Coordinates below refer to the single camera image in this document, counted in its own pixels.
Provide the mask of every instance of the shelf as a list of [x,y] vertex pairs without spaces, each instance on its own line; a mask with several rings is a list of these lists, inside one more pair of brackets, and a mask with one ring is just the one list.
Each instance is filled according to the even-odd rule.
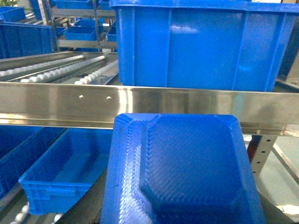
[[[82,18],[94,18],[93,9],[62,9],[53,7],[51,9],[52,16],[54,17],[82,17]],[[114,10],[97,10],[98,18],[114,18]]]
[[[71,41],[71,40],[58,40],[59,47],[66,48],[97,48],[97,41]],[[101,41],[101,49],[117,49],[116,42]]]

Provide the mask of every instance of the metal beam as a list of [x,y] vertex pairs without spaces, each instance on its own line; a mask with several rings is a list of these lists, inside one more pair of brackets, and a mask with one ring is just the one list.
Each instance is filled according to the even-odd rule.
[[[73,40],[58,40],[59,47],[68,48],[98,48],[97,41],[73,41]],[[116,42],[100,41],[101,49],[116,49]]]
[[121,113],[232,114],[243,133],[299,133],[299,94],[0,83],[0,123],[112,128]]
[[299,170],[292,164],[289,158],[276,144],[273,146],[273,153],[284,166],[286,171],[291,175],[293,180],[299,185]]

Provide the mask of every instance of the blue storage box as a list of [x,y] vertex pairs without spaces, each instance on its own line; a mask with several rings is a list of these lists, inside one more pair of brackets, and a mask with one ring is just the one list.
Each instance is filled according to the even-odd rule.
[[116,27],[112,26],[107,33],[108,41],[116,41]]
[[232,115],[122,114],[102,224],[265,224]]
[[0,20],[5,22],[17,22],[26,19],[24,8],[22,7],[0,7]]
[[51,26],[0,21],[0,59],[52,53]]
[[63,128],[0,126],[0,199],[49,148]]
[[93,9],[93,0],[54,0],[57,8]]
[[124,85],[272,91],[299,4],[110,0]]
[[99,1],[101,10],[113,10],[109,5],[109,0],[100,0]]
[[64,32],[66,40],[96,41],[95,27],[70,27]]
[[[75,23],[76,27],[95,27],[94,20],[79,20]],[[104,32],[103,23],[99,22],[99,32],[100,34]]]
[[74,51],[80,51],[80,52],[98,52],[99,50],[97,48],[76,48]]
[[279,78],[286,80],[299,53],[299,17],[296,18],[285,55],[279,69]]
[[65,213],[107,168],[112,130],[69,128],[19,179],[30,214]]
[[56,27],[57,37],[61,37],[64,34],[66,29],[67,29],[66,27]]

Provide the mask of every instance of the roller conveyor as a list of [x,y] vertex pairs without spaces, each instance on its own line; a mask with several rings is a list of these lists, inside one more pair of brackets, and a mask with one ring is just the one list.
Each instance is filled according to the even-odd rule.
[[109,66],[109,64],[107,64],[106,56],[95,55],[95,57],[86,59],[84,55],[77,55],[0,71],[0,82],[62,83],[74,77],[78,77],[80,79],[86,75],[91,75],[106,65]]

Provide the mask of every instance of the metal shelving rack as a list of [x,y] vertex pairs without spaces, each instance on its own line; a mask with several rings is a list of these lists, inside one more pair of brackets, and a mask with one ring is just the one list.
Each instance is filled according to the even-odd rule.
[[[97,8],[96,4],[97,0],[93,0],[93,9],[60,9],[55,7],[50,7],[50,1],[46,0],[38,0],[38,4],[40,6],[41,15],[43,18],[43,23],[45,25],[51,25],[53,27],[53,32],[55,34],[55,43],[56,48],[59,51],[61,47],[68,48],[97,48],[100,49],[116,49],[116,42],[108,42],[105,41],[105,35],[101,35],[99,32],[99,18],[115,18],[114,10],[101,10]],[[46,12],[46,4],[48,5],[50,18],[48,18],[48,14]],[[62,38],[57,38],[56,35],[56,23],[55,18],[94,18],[96,24],[96,41],[76,41],[76,40],[65,40]]]
[[[0,60],[0,70],[79,54],[82,52],[4,59]],[[84,55],[105,55],[108,61],[117,59],[115,53]],[[298,168],[275,144],[278,136],[299,137],[299,87],[294,84],[295,78],[291,80],[291,83],[278,80],[274,92],[2,82],[0,124],[113,128],[114,118],[121,113],[232,114],[239,119],[243,134],[253,135],[252,140],[245,143],[249,144],[254,177],[259,176],[272,151],[299,185]],[[103,190],[105,179],[101,176],[99,180]],[[91,198],[96,198],[99,190],[92,194]],[[68,217],[89,212],[83,209],[93,207],[89,204],[90,198],[86,203],[80,212],[72,210]]]

